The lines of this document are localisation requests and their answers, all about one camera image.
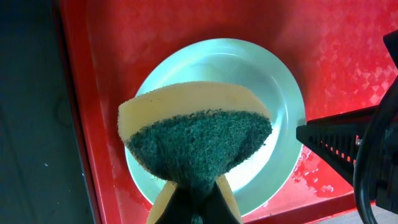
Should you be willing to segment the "green and yellow sponge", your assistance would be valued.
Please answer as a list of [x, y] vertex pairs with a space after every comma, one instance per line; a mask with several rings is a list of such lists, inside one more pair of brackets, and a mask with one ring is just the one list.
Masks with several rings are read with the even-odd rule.
[[118, 133], [150, 174], [192, 193], [191, 223], [216, 182], [238, 222], [226, 173], [249, 159], [271, 135], [270, 114], [248, 88], [220, 82], [165, 86], [122, 103]]

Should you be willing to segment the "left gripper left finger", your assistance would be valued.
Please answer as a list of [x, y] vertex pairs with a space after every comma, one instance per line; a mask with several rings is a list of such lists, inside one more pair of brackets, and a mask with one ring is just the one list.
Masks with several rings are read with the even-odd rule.
[[191, 191], [177, 185], [165, 185], [155, 200], [154, 223], [191, 223], [192, 214]]

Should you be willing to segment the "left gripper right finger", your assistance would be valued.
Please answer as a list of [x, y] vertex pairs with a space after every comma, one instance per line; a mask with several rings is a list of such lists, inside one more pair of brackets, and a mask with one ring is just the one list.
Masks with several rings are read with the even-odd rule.
[[203, 224], [239, 224], [215, 182], [200, 207]]

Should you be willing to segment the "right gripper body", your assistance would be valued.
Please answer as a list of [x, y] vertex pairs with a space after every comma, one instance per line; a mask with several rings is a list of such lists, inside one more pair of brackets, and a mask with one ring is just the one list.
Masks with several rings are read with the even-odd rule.
[[372, 202], [397, 213], [397, 80], [386, 91], [361, 140], [354, 198], [361, 215], [373, 214]]

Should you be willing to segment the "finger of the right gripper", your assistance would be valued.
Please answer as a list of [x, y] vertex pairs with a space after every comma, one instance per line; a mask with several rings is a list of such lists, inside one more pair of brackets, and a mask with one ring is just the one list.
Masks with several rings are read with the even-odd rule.
[[354, 162], [376, 106], [308, 121], [296, 138], [353, 185]]

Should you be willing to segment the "pale green plate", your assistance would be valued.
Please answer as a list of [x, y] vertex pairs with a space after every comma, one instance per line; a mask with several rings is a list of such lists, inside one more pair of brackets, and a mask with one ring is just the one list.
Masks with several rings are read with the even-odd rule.
[[296, 128], [305, 124], [300, 88], [273, 53], [238, 39], [210, 39], [175, 52], [145, 79], [137, 94], [182, 82], [208, 81], [250, 89], [271, 114], [272, 134], [248, 160], [226, 174], [241, 215], [262, 207], [286, 183], [300, 157]]

